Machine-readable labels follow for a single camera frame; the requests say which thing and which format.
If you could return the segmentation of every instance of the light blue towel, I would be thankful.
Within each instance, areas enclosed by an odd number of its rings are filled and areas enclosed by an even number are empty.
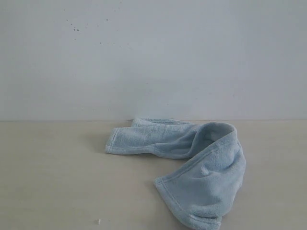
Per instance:
[[[195,230],[220,228],[245,171],[236,128],[226,123],[195,125],[169,119],[135,119],[131,127],[113,130],[106,152],[191,158],[154,184],[174,216]]]

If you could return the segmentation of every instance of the table surface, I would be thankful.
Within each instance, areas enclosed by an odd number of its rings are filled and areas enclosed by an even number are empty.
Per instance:
[[[229,123],[247,169],[221,230],[306,229],[307,121]],[[185,161],[105,154],[129,125],[0,122],[0,229],[187,230],[153,185]]]

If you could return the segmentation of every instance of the white wall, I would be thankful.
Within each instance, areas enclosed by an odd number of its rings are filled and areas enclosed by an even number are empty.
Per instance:
[[[306,10],[306,0],[1,0],[0,120],[307,118]]]

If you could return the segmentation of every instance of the fleece towel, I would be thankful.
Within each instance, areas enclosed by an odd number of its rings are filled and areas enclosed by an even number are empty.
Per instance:
[[[106,152],[189,158],[154,184],[173,215],[195,230],[220,228],[242,185],[246,164],[236,128],[226,123],[135,119],[131,127],[113,130]]]

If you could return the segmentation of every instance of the towel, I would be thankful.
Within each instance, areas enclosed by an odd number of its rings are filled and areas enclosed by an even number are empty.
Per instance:
[[[242,185],[246,165],[236,128],[216,122],[134,119],[131,127],[113,130],[106,152],[189,159],[154,184],[173,215],[195,230],[220,228]]]

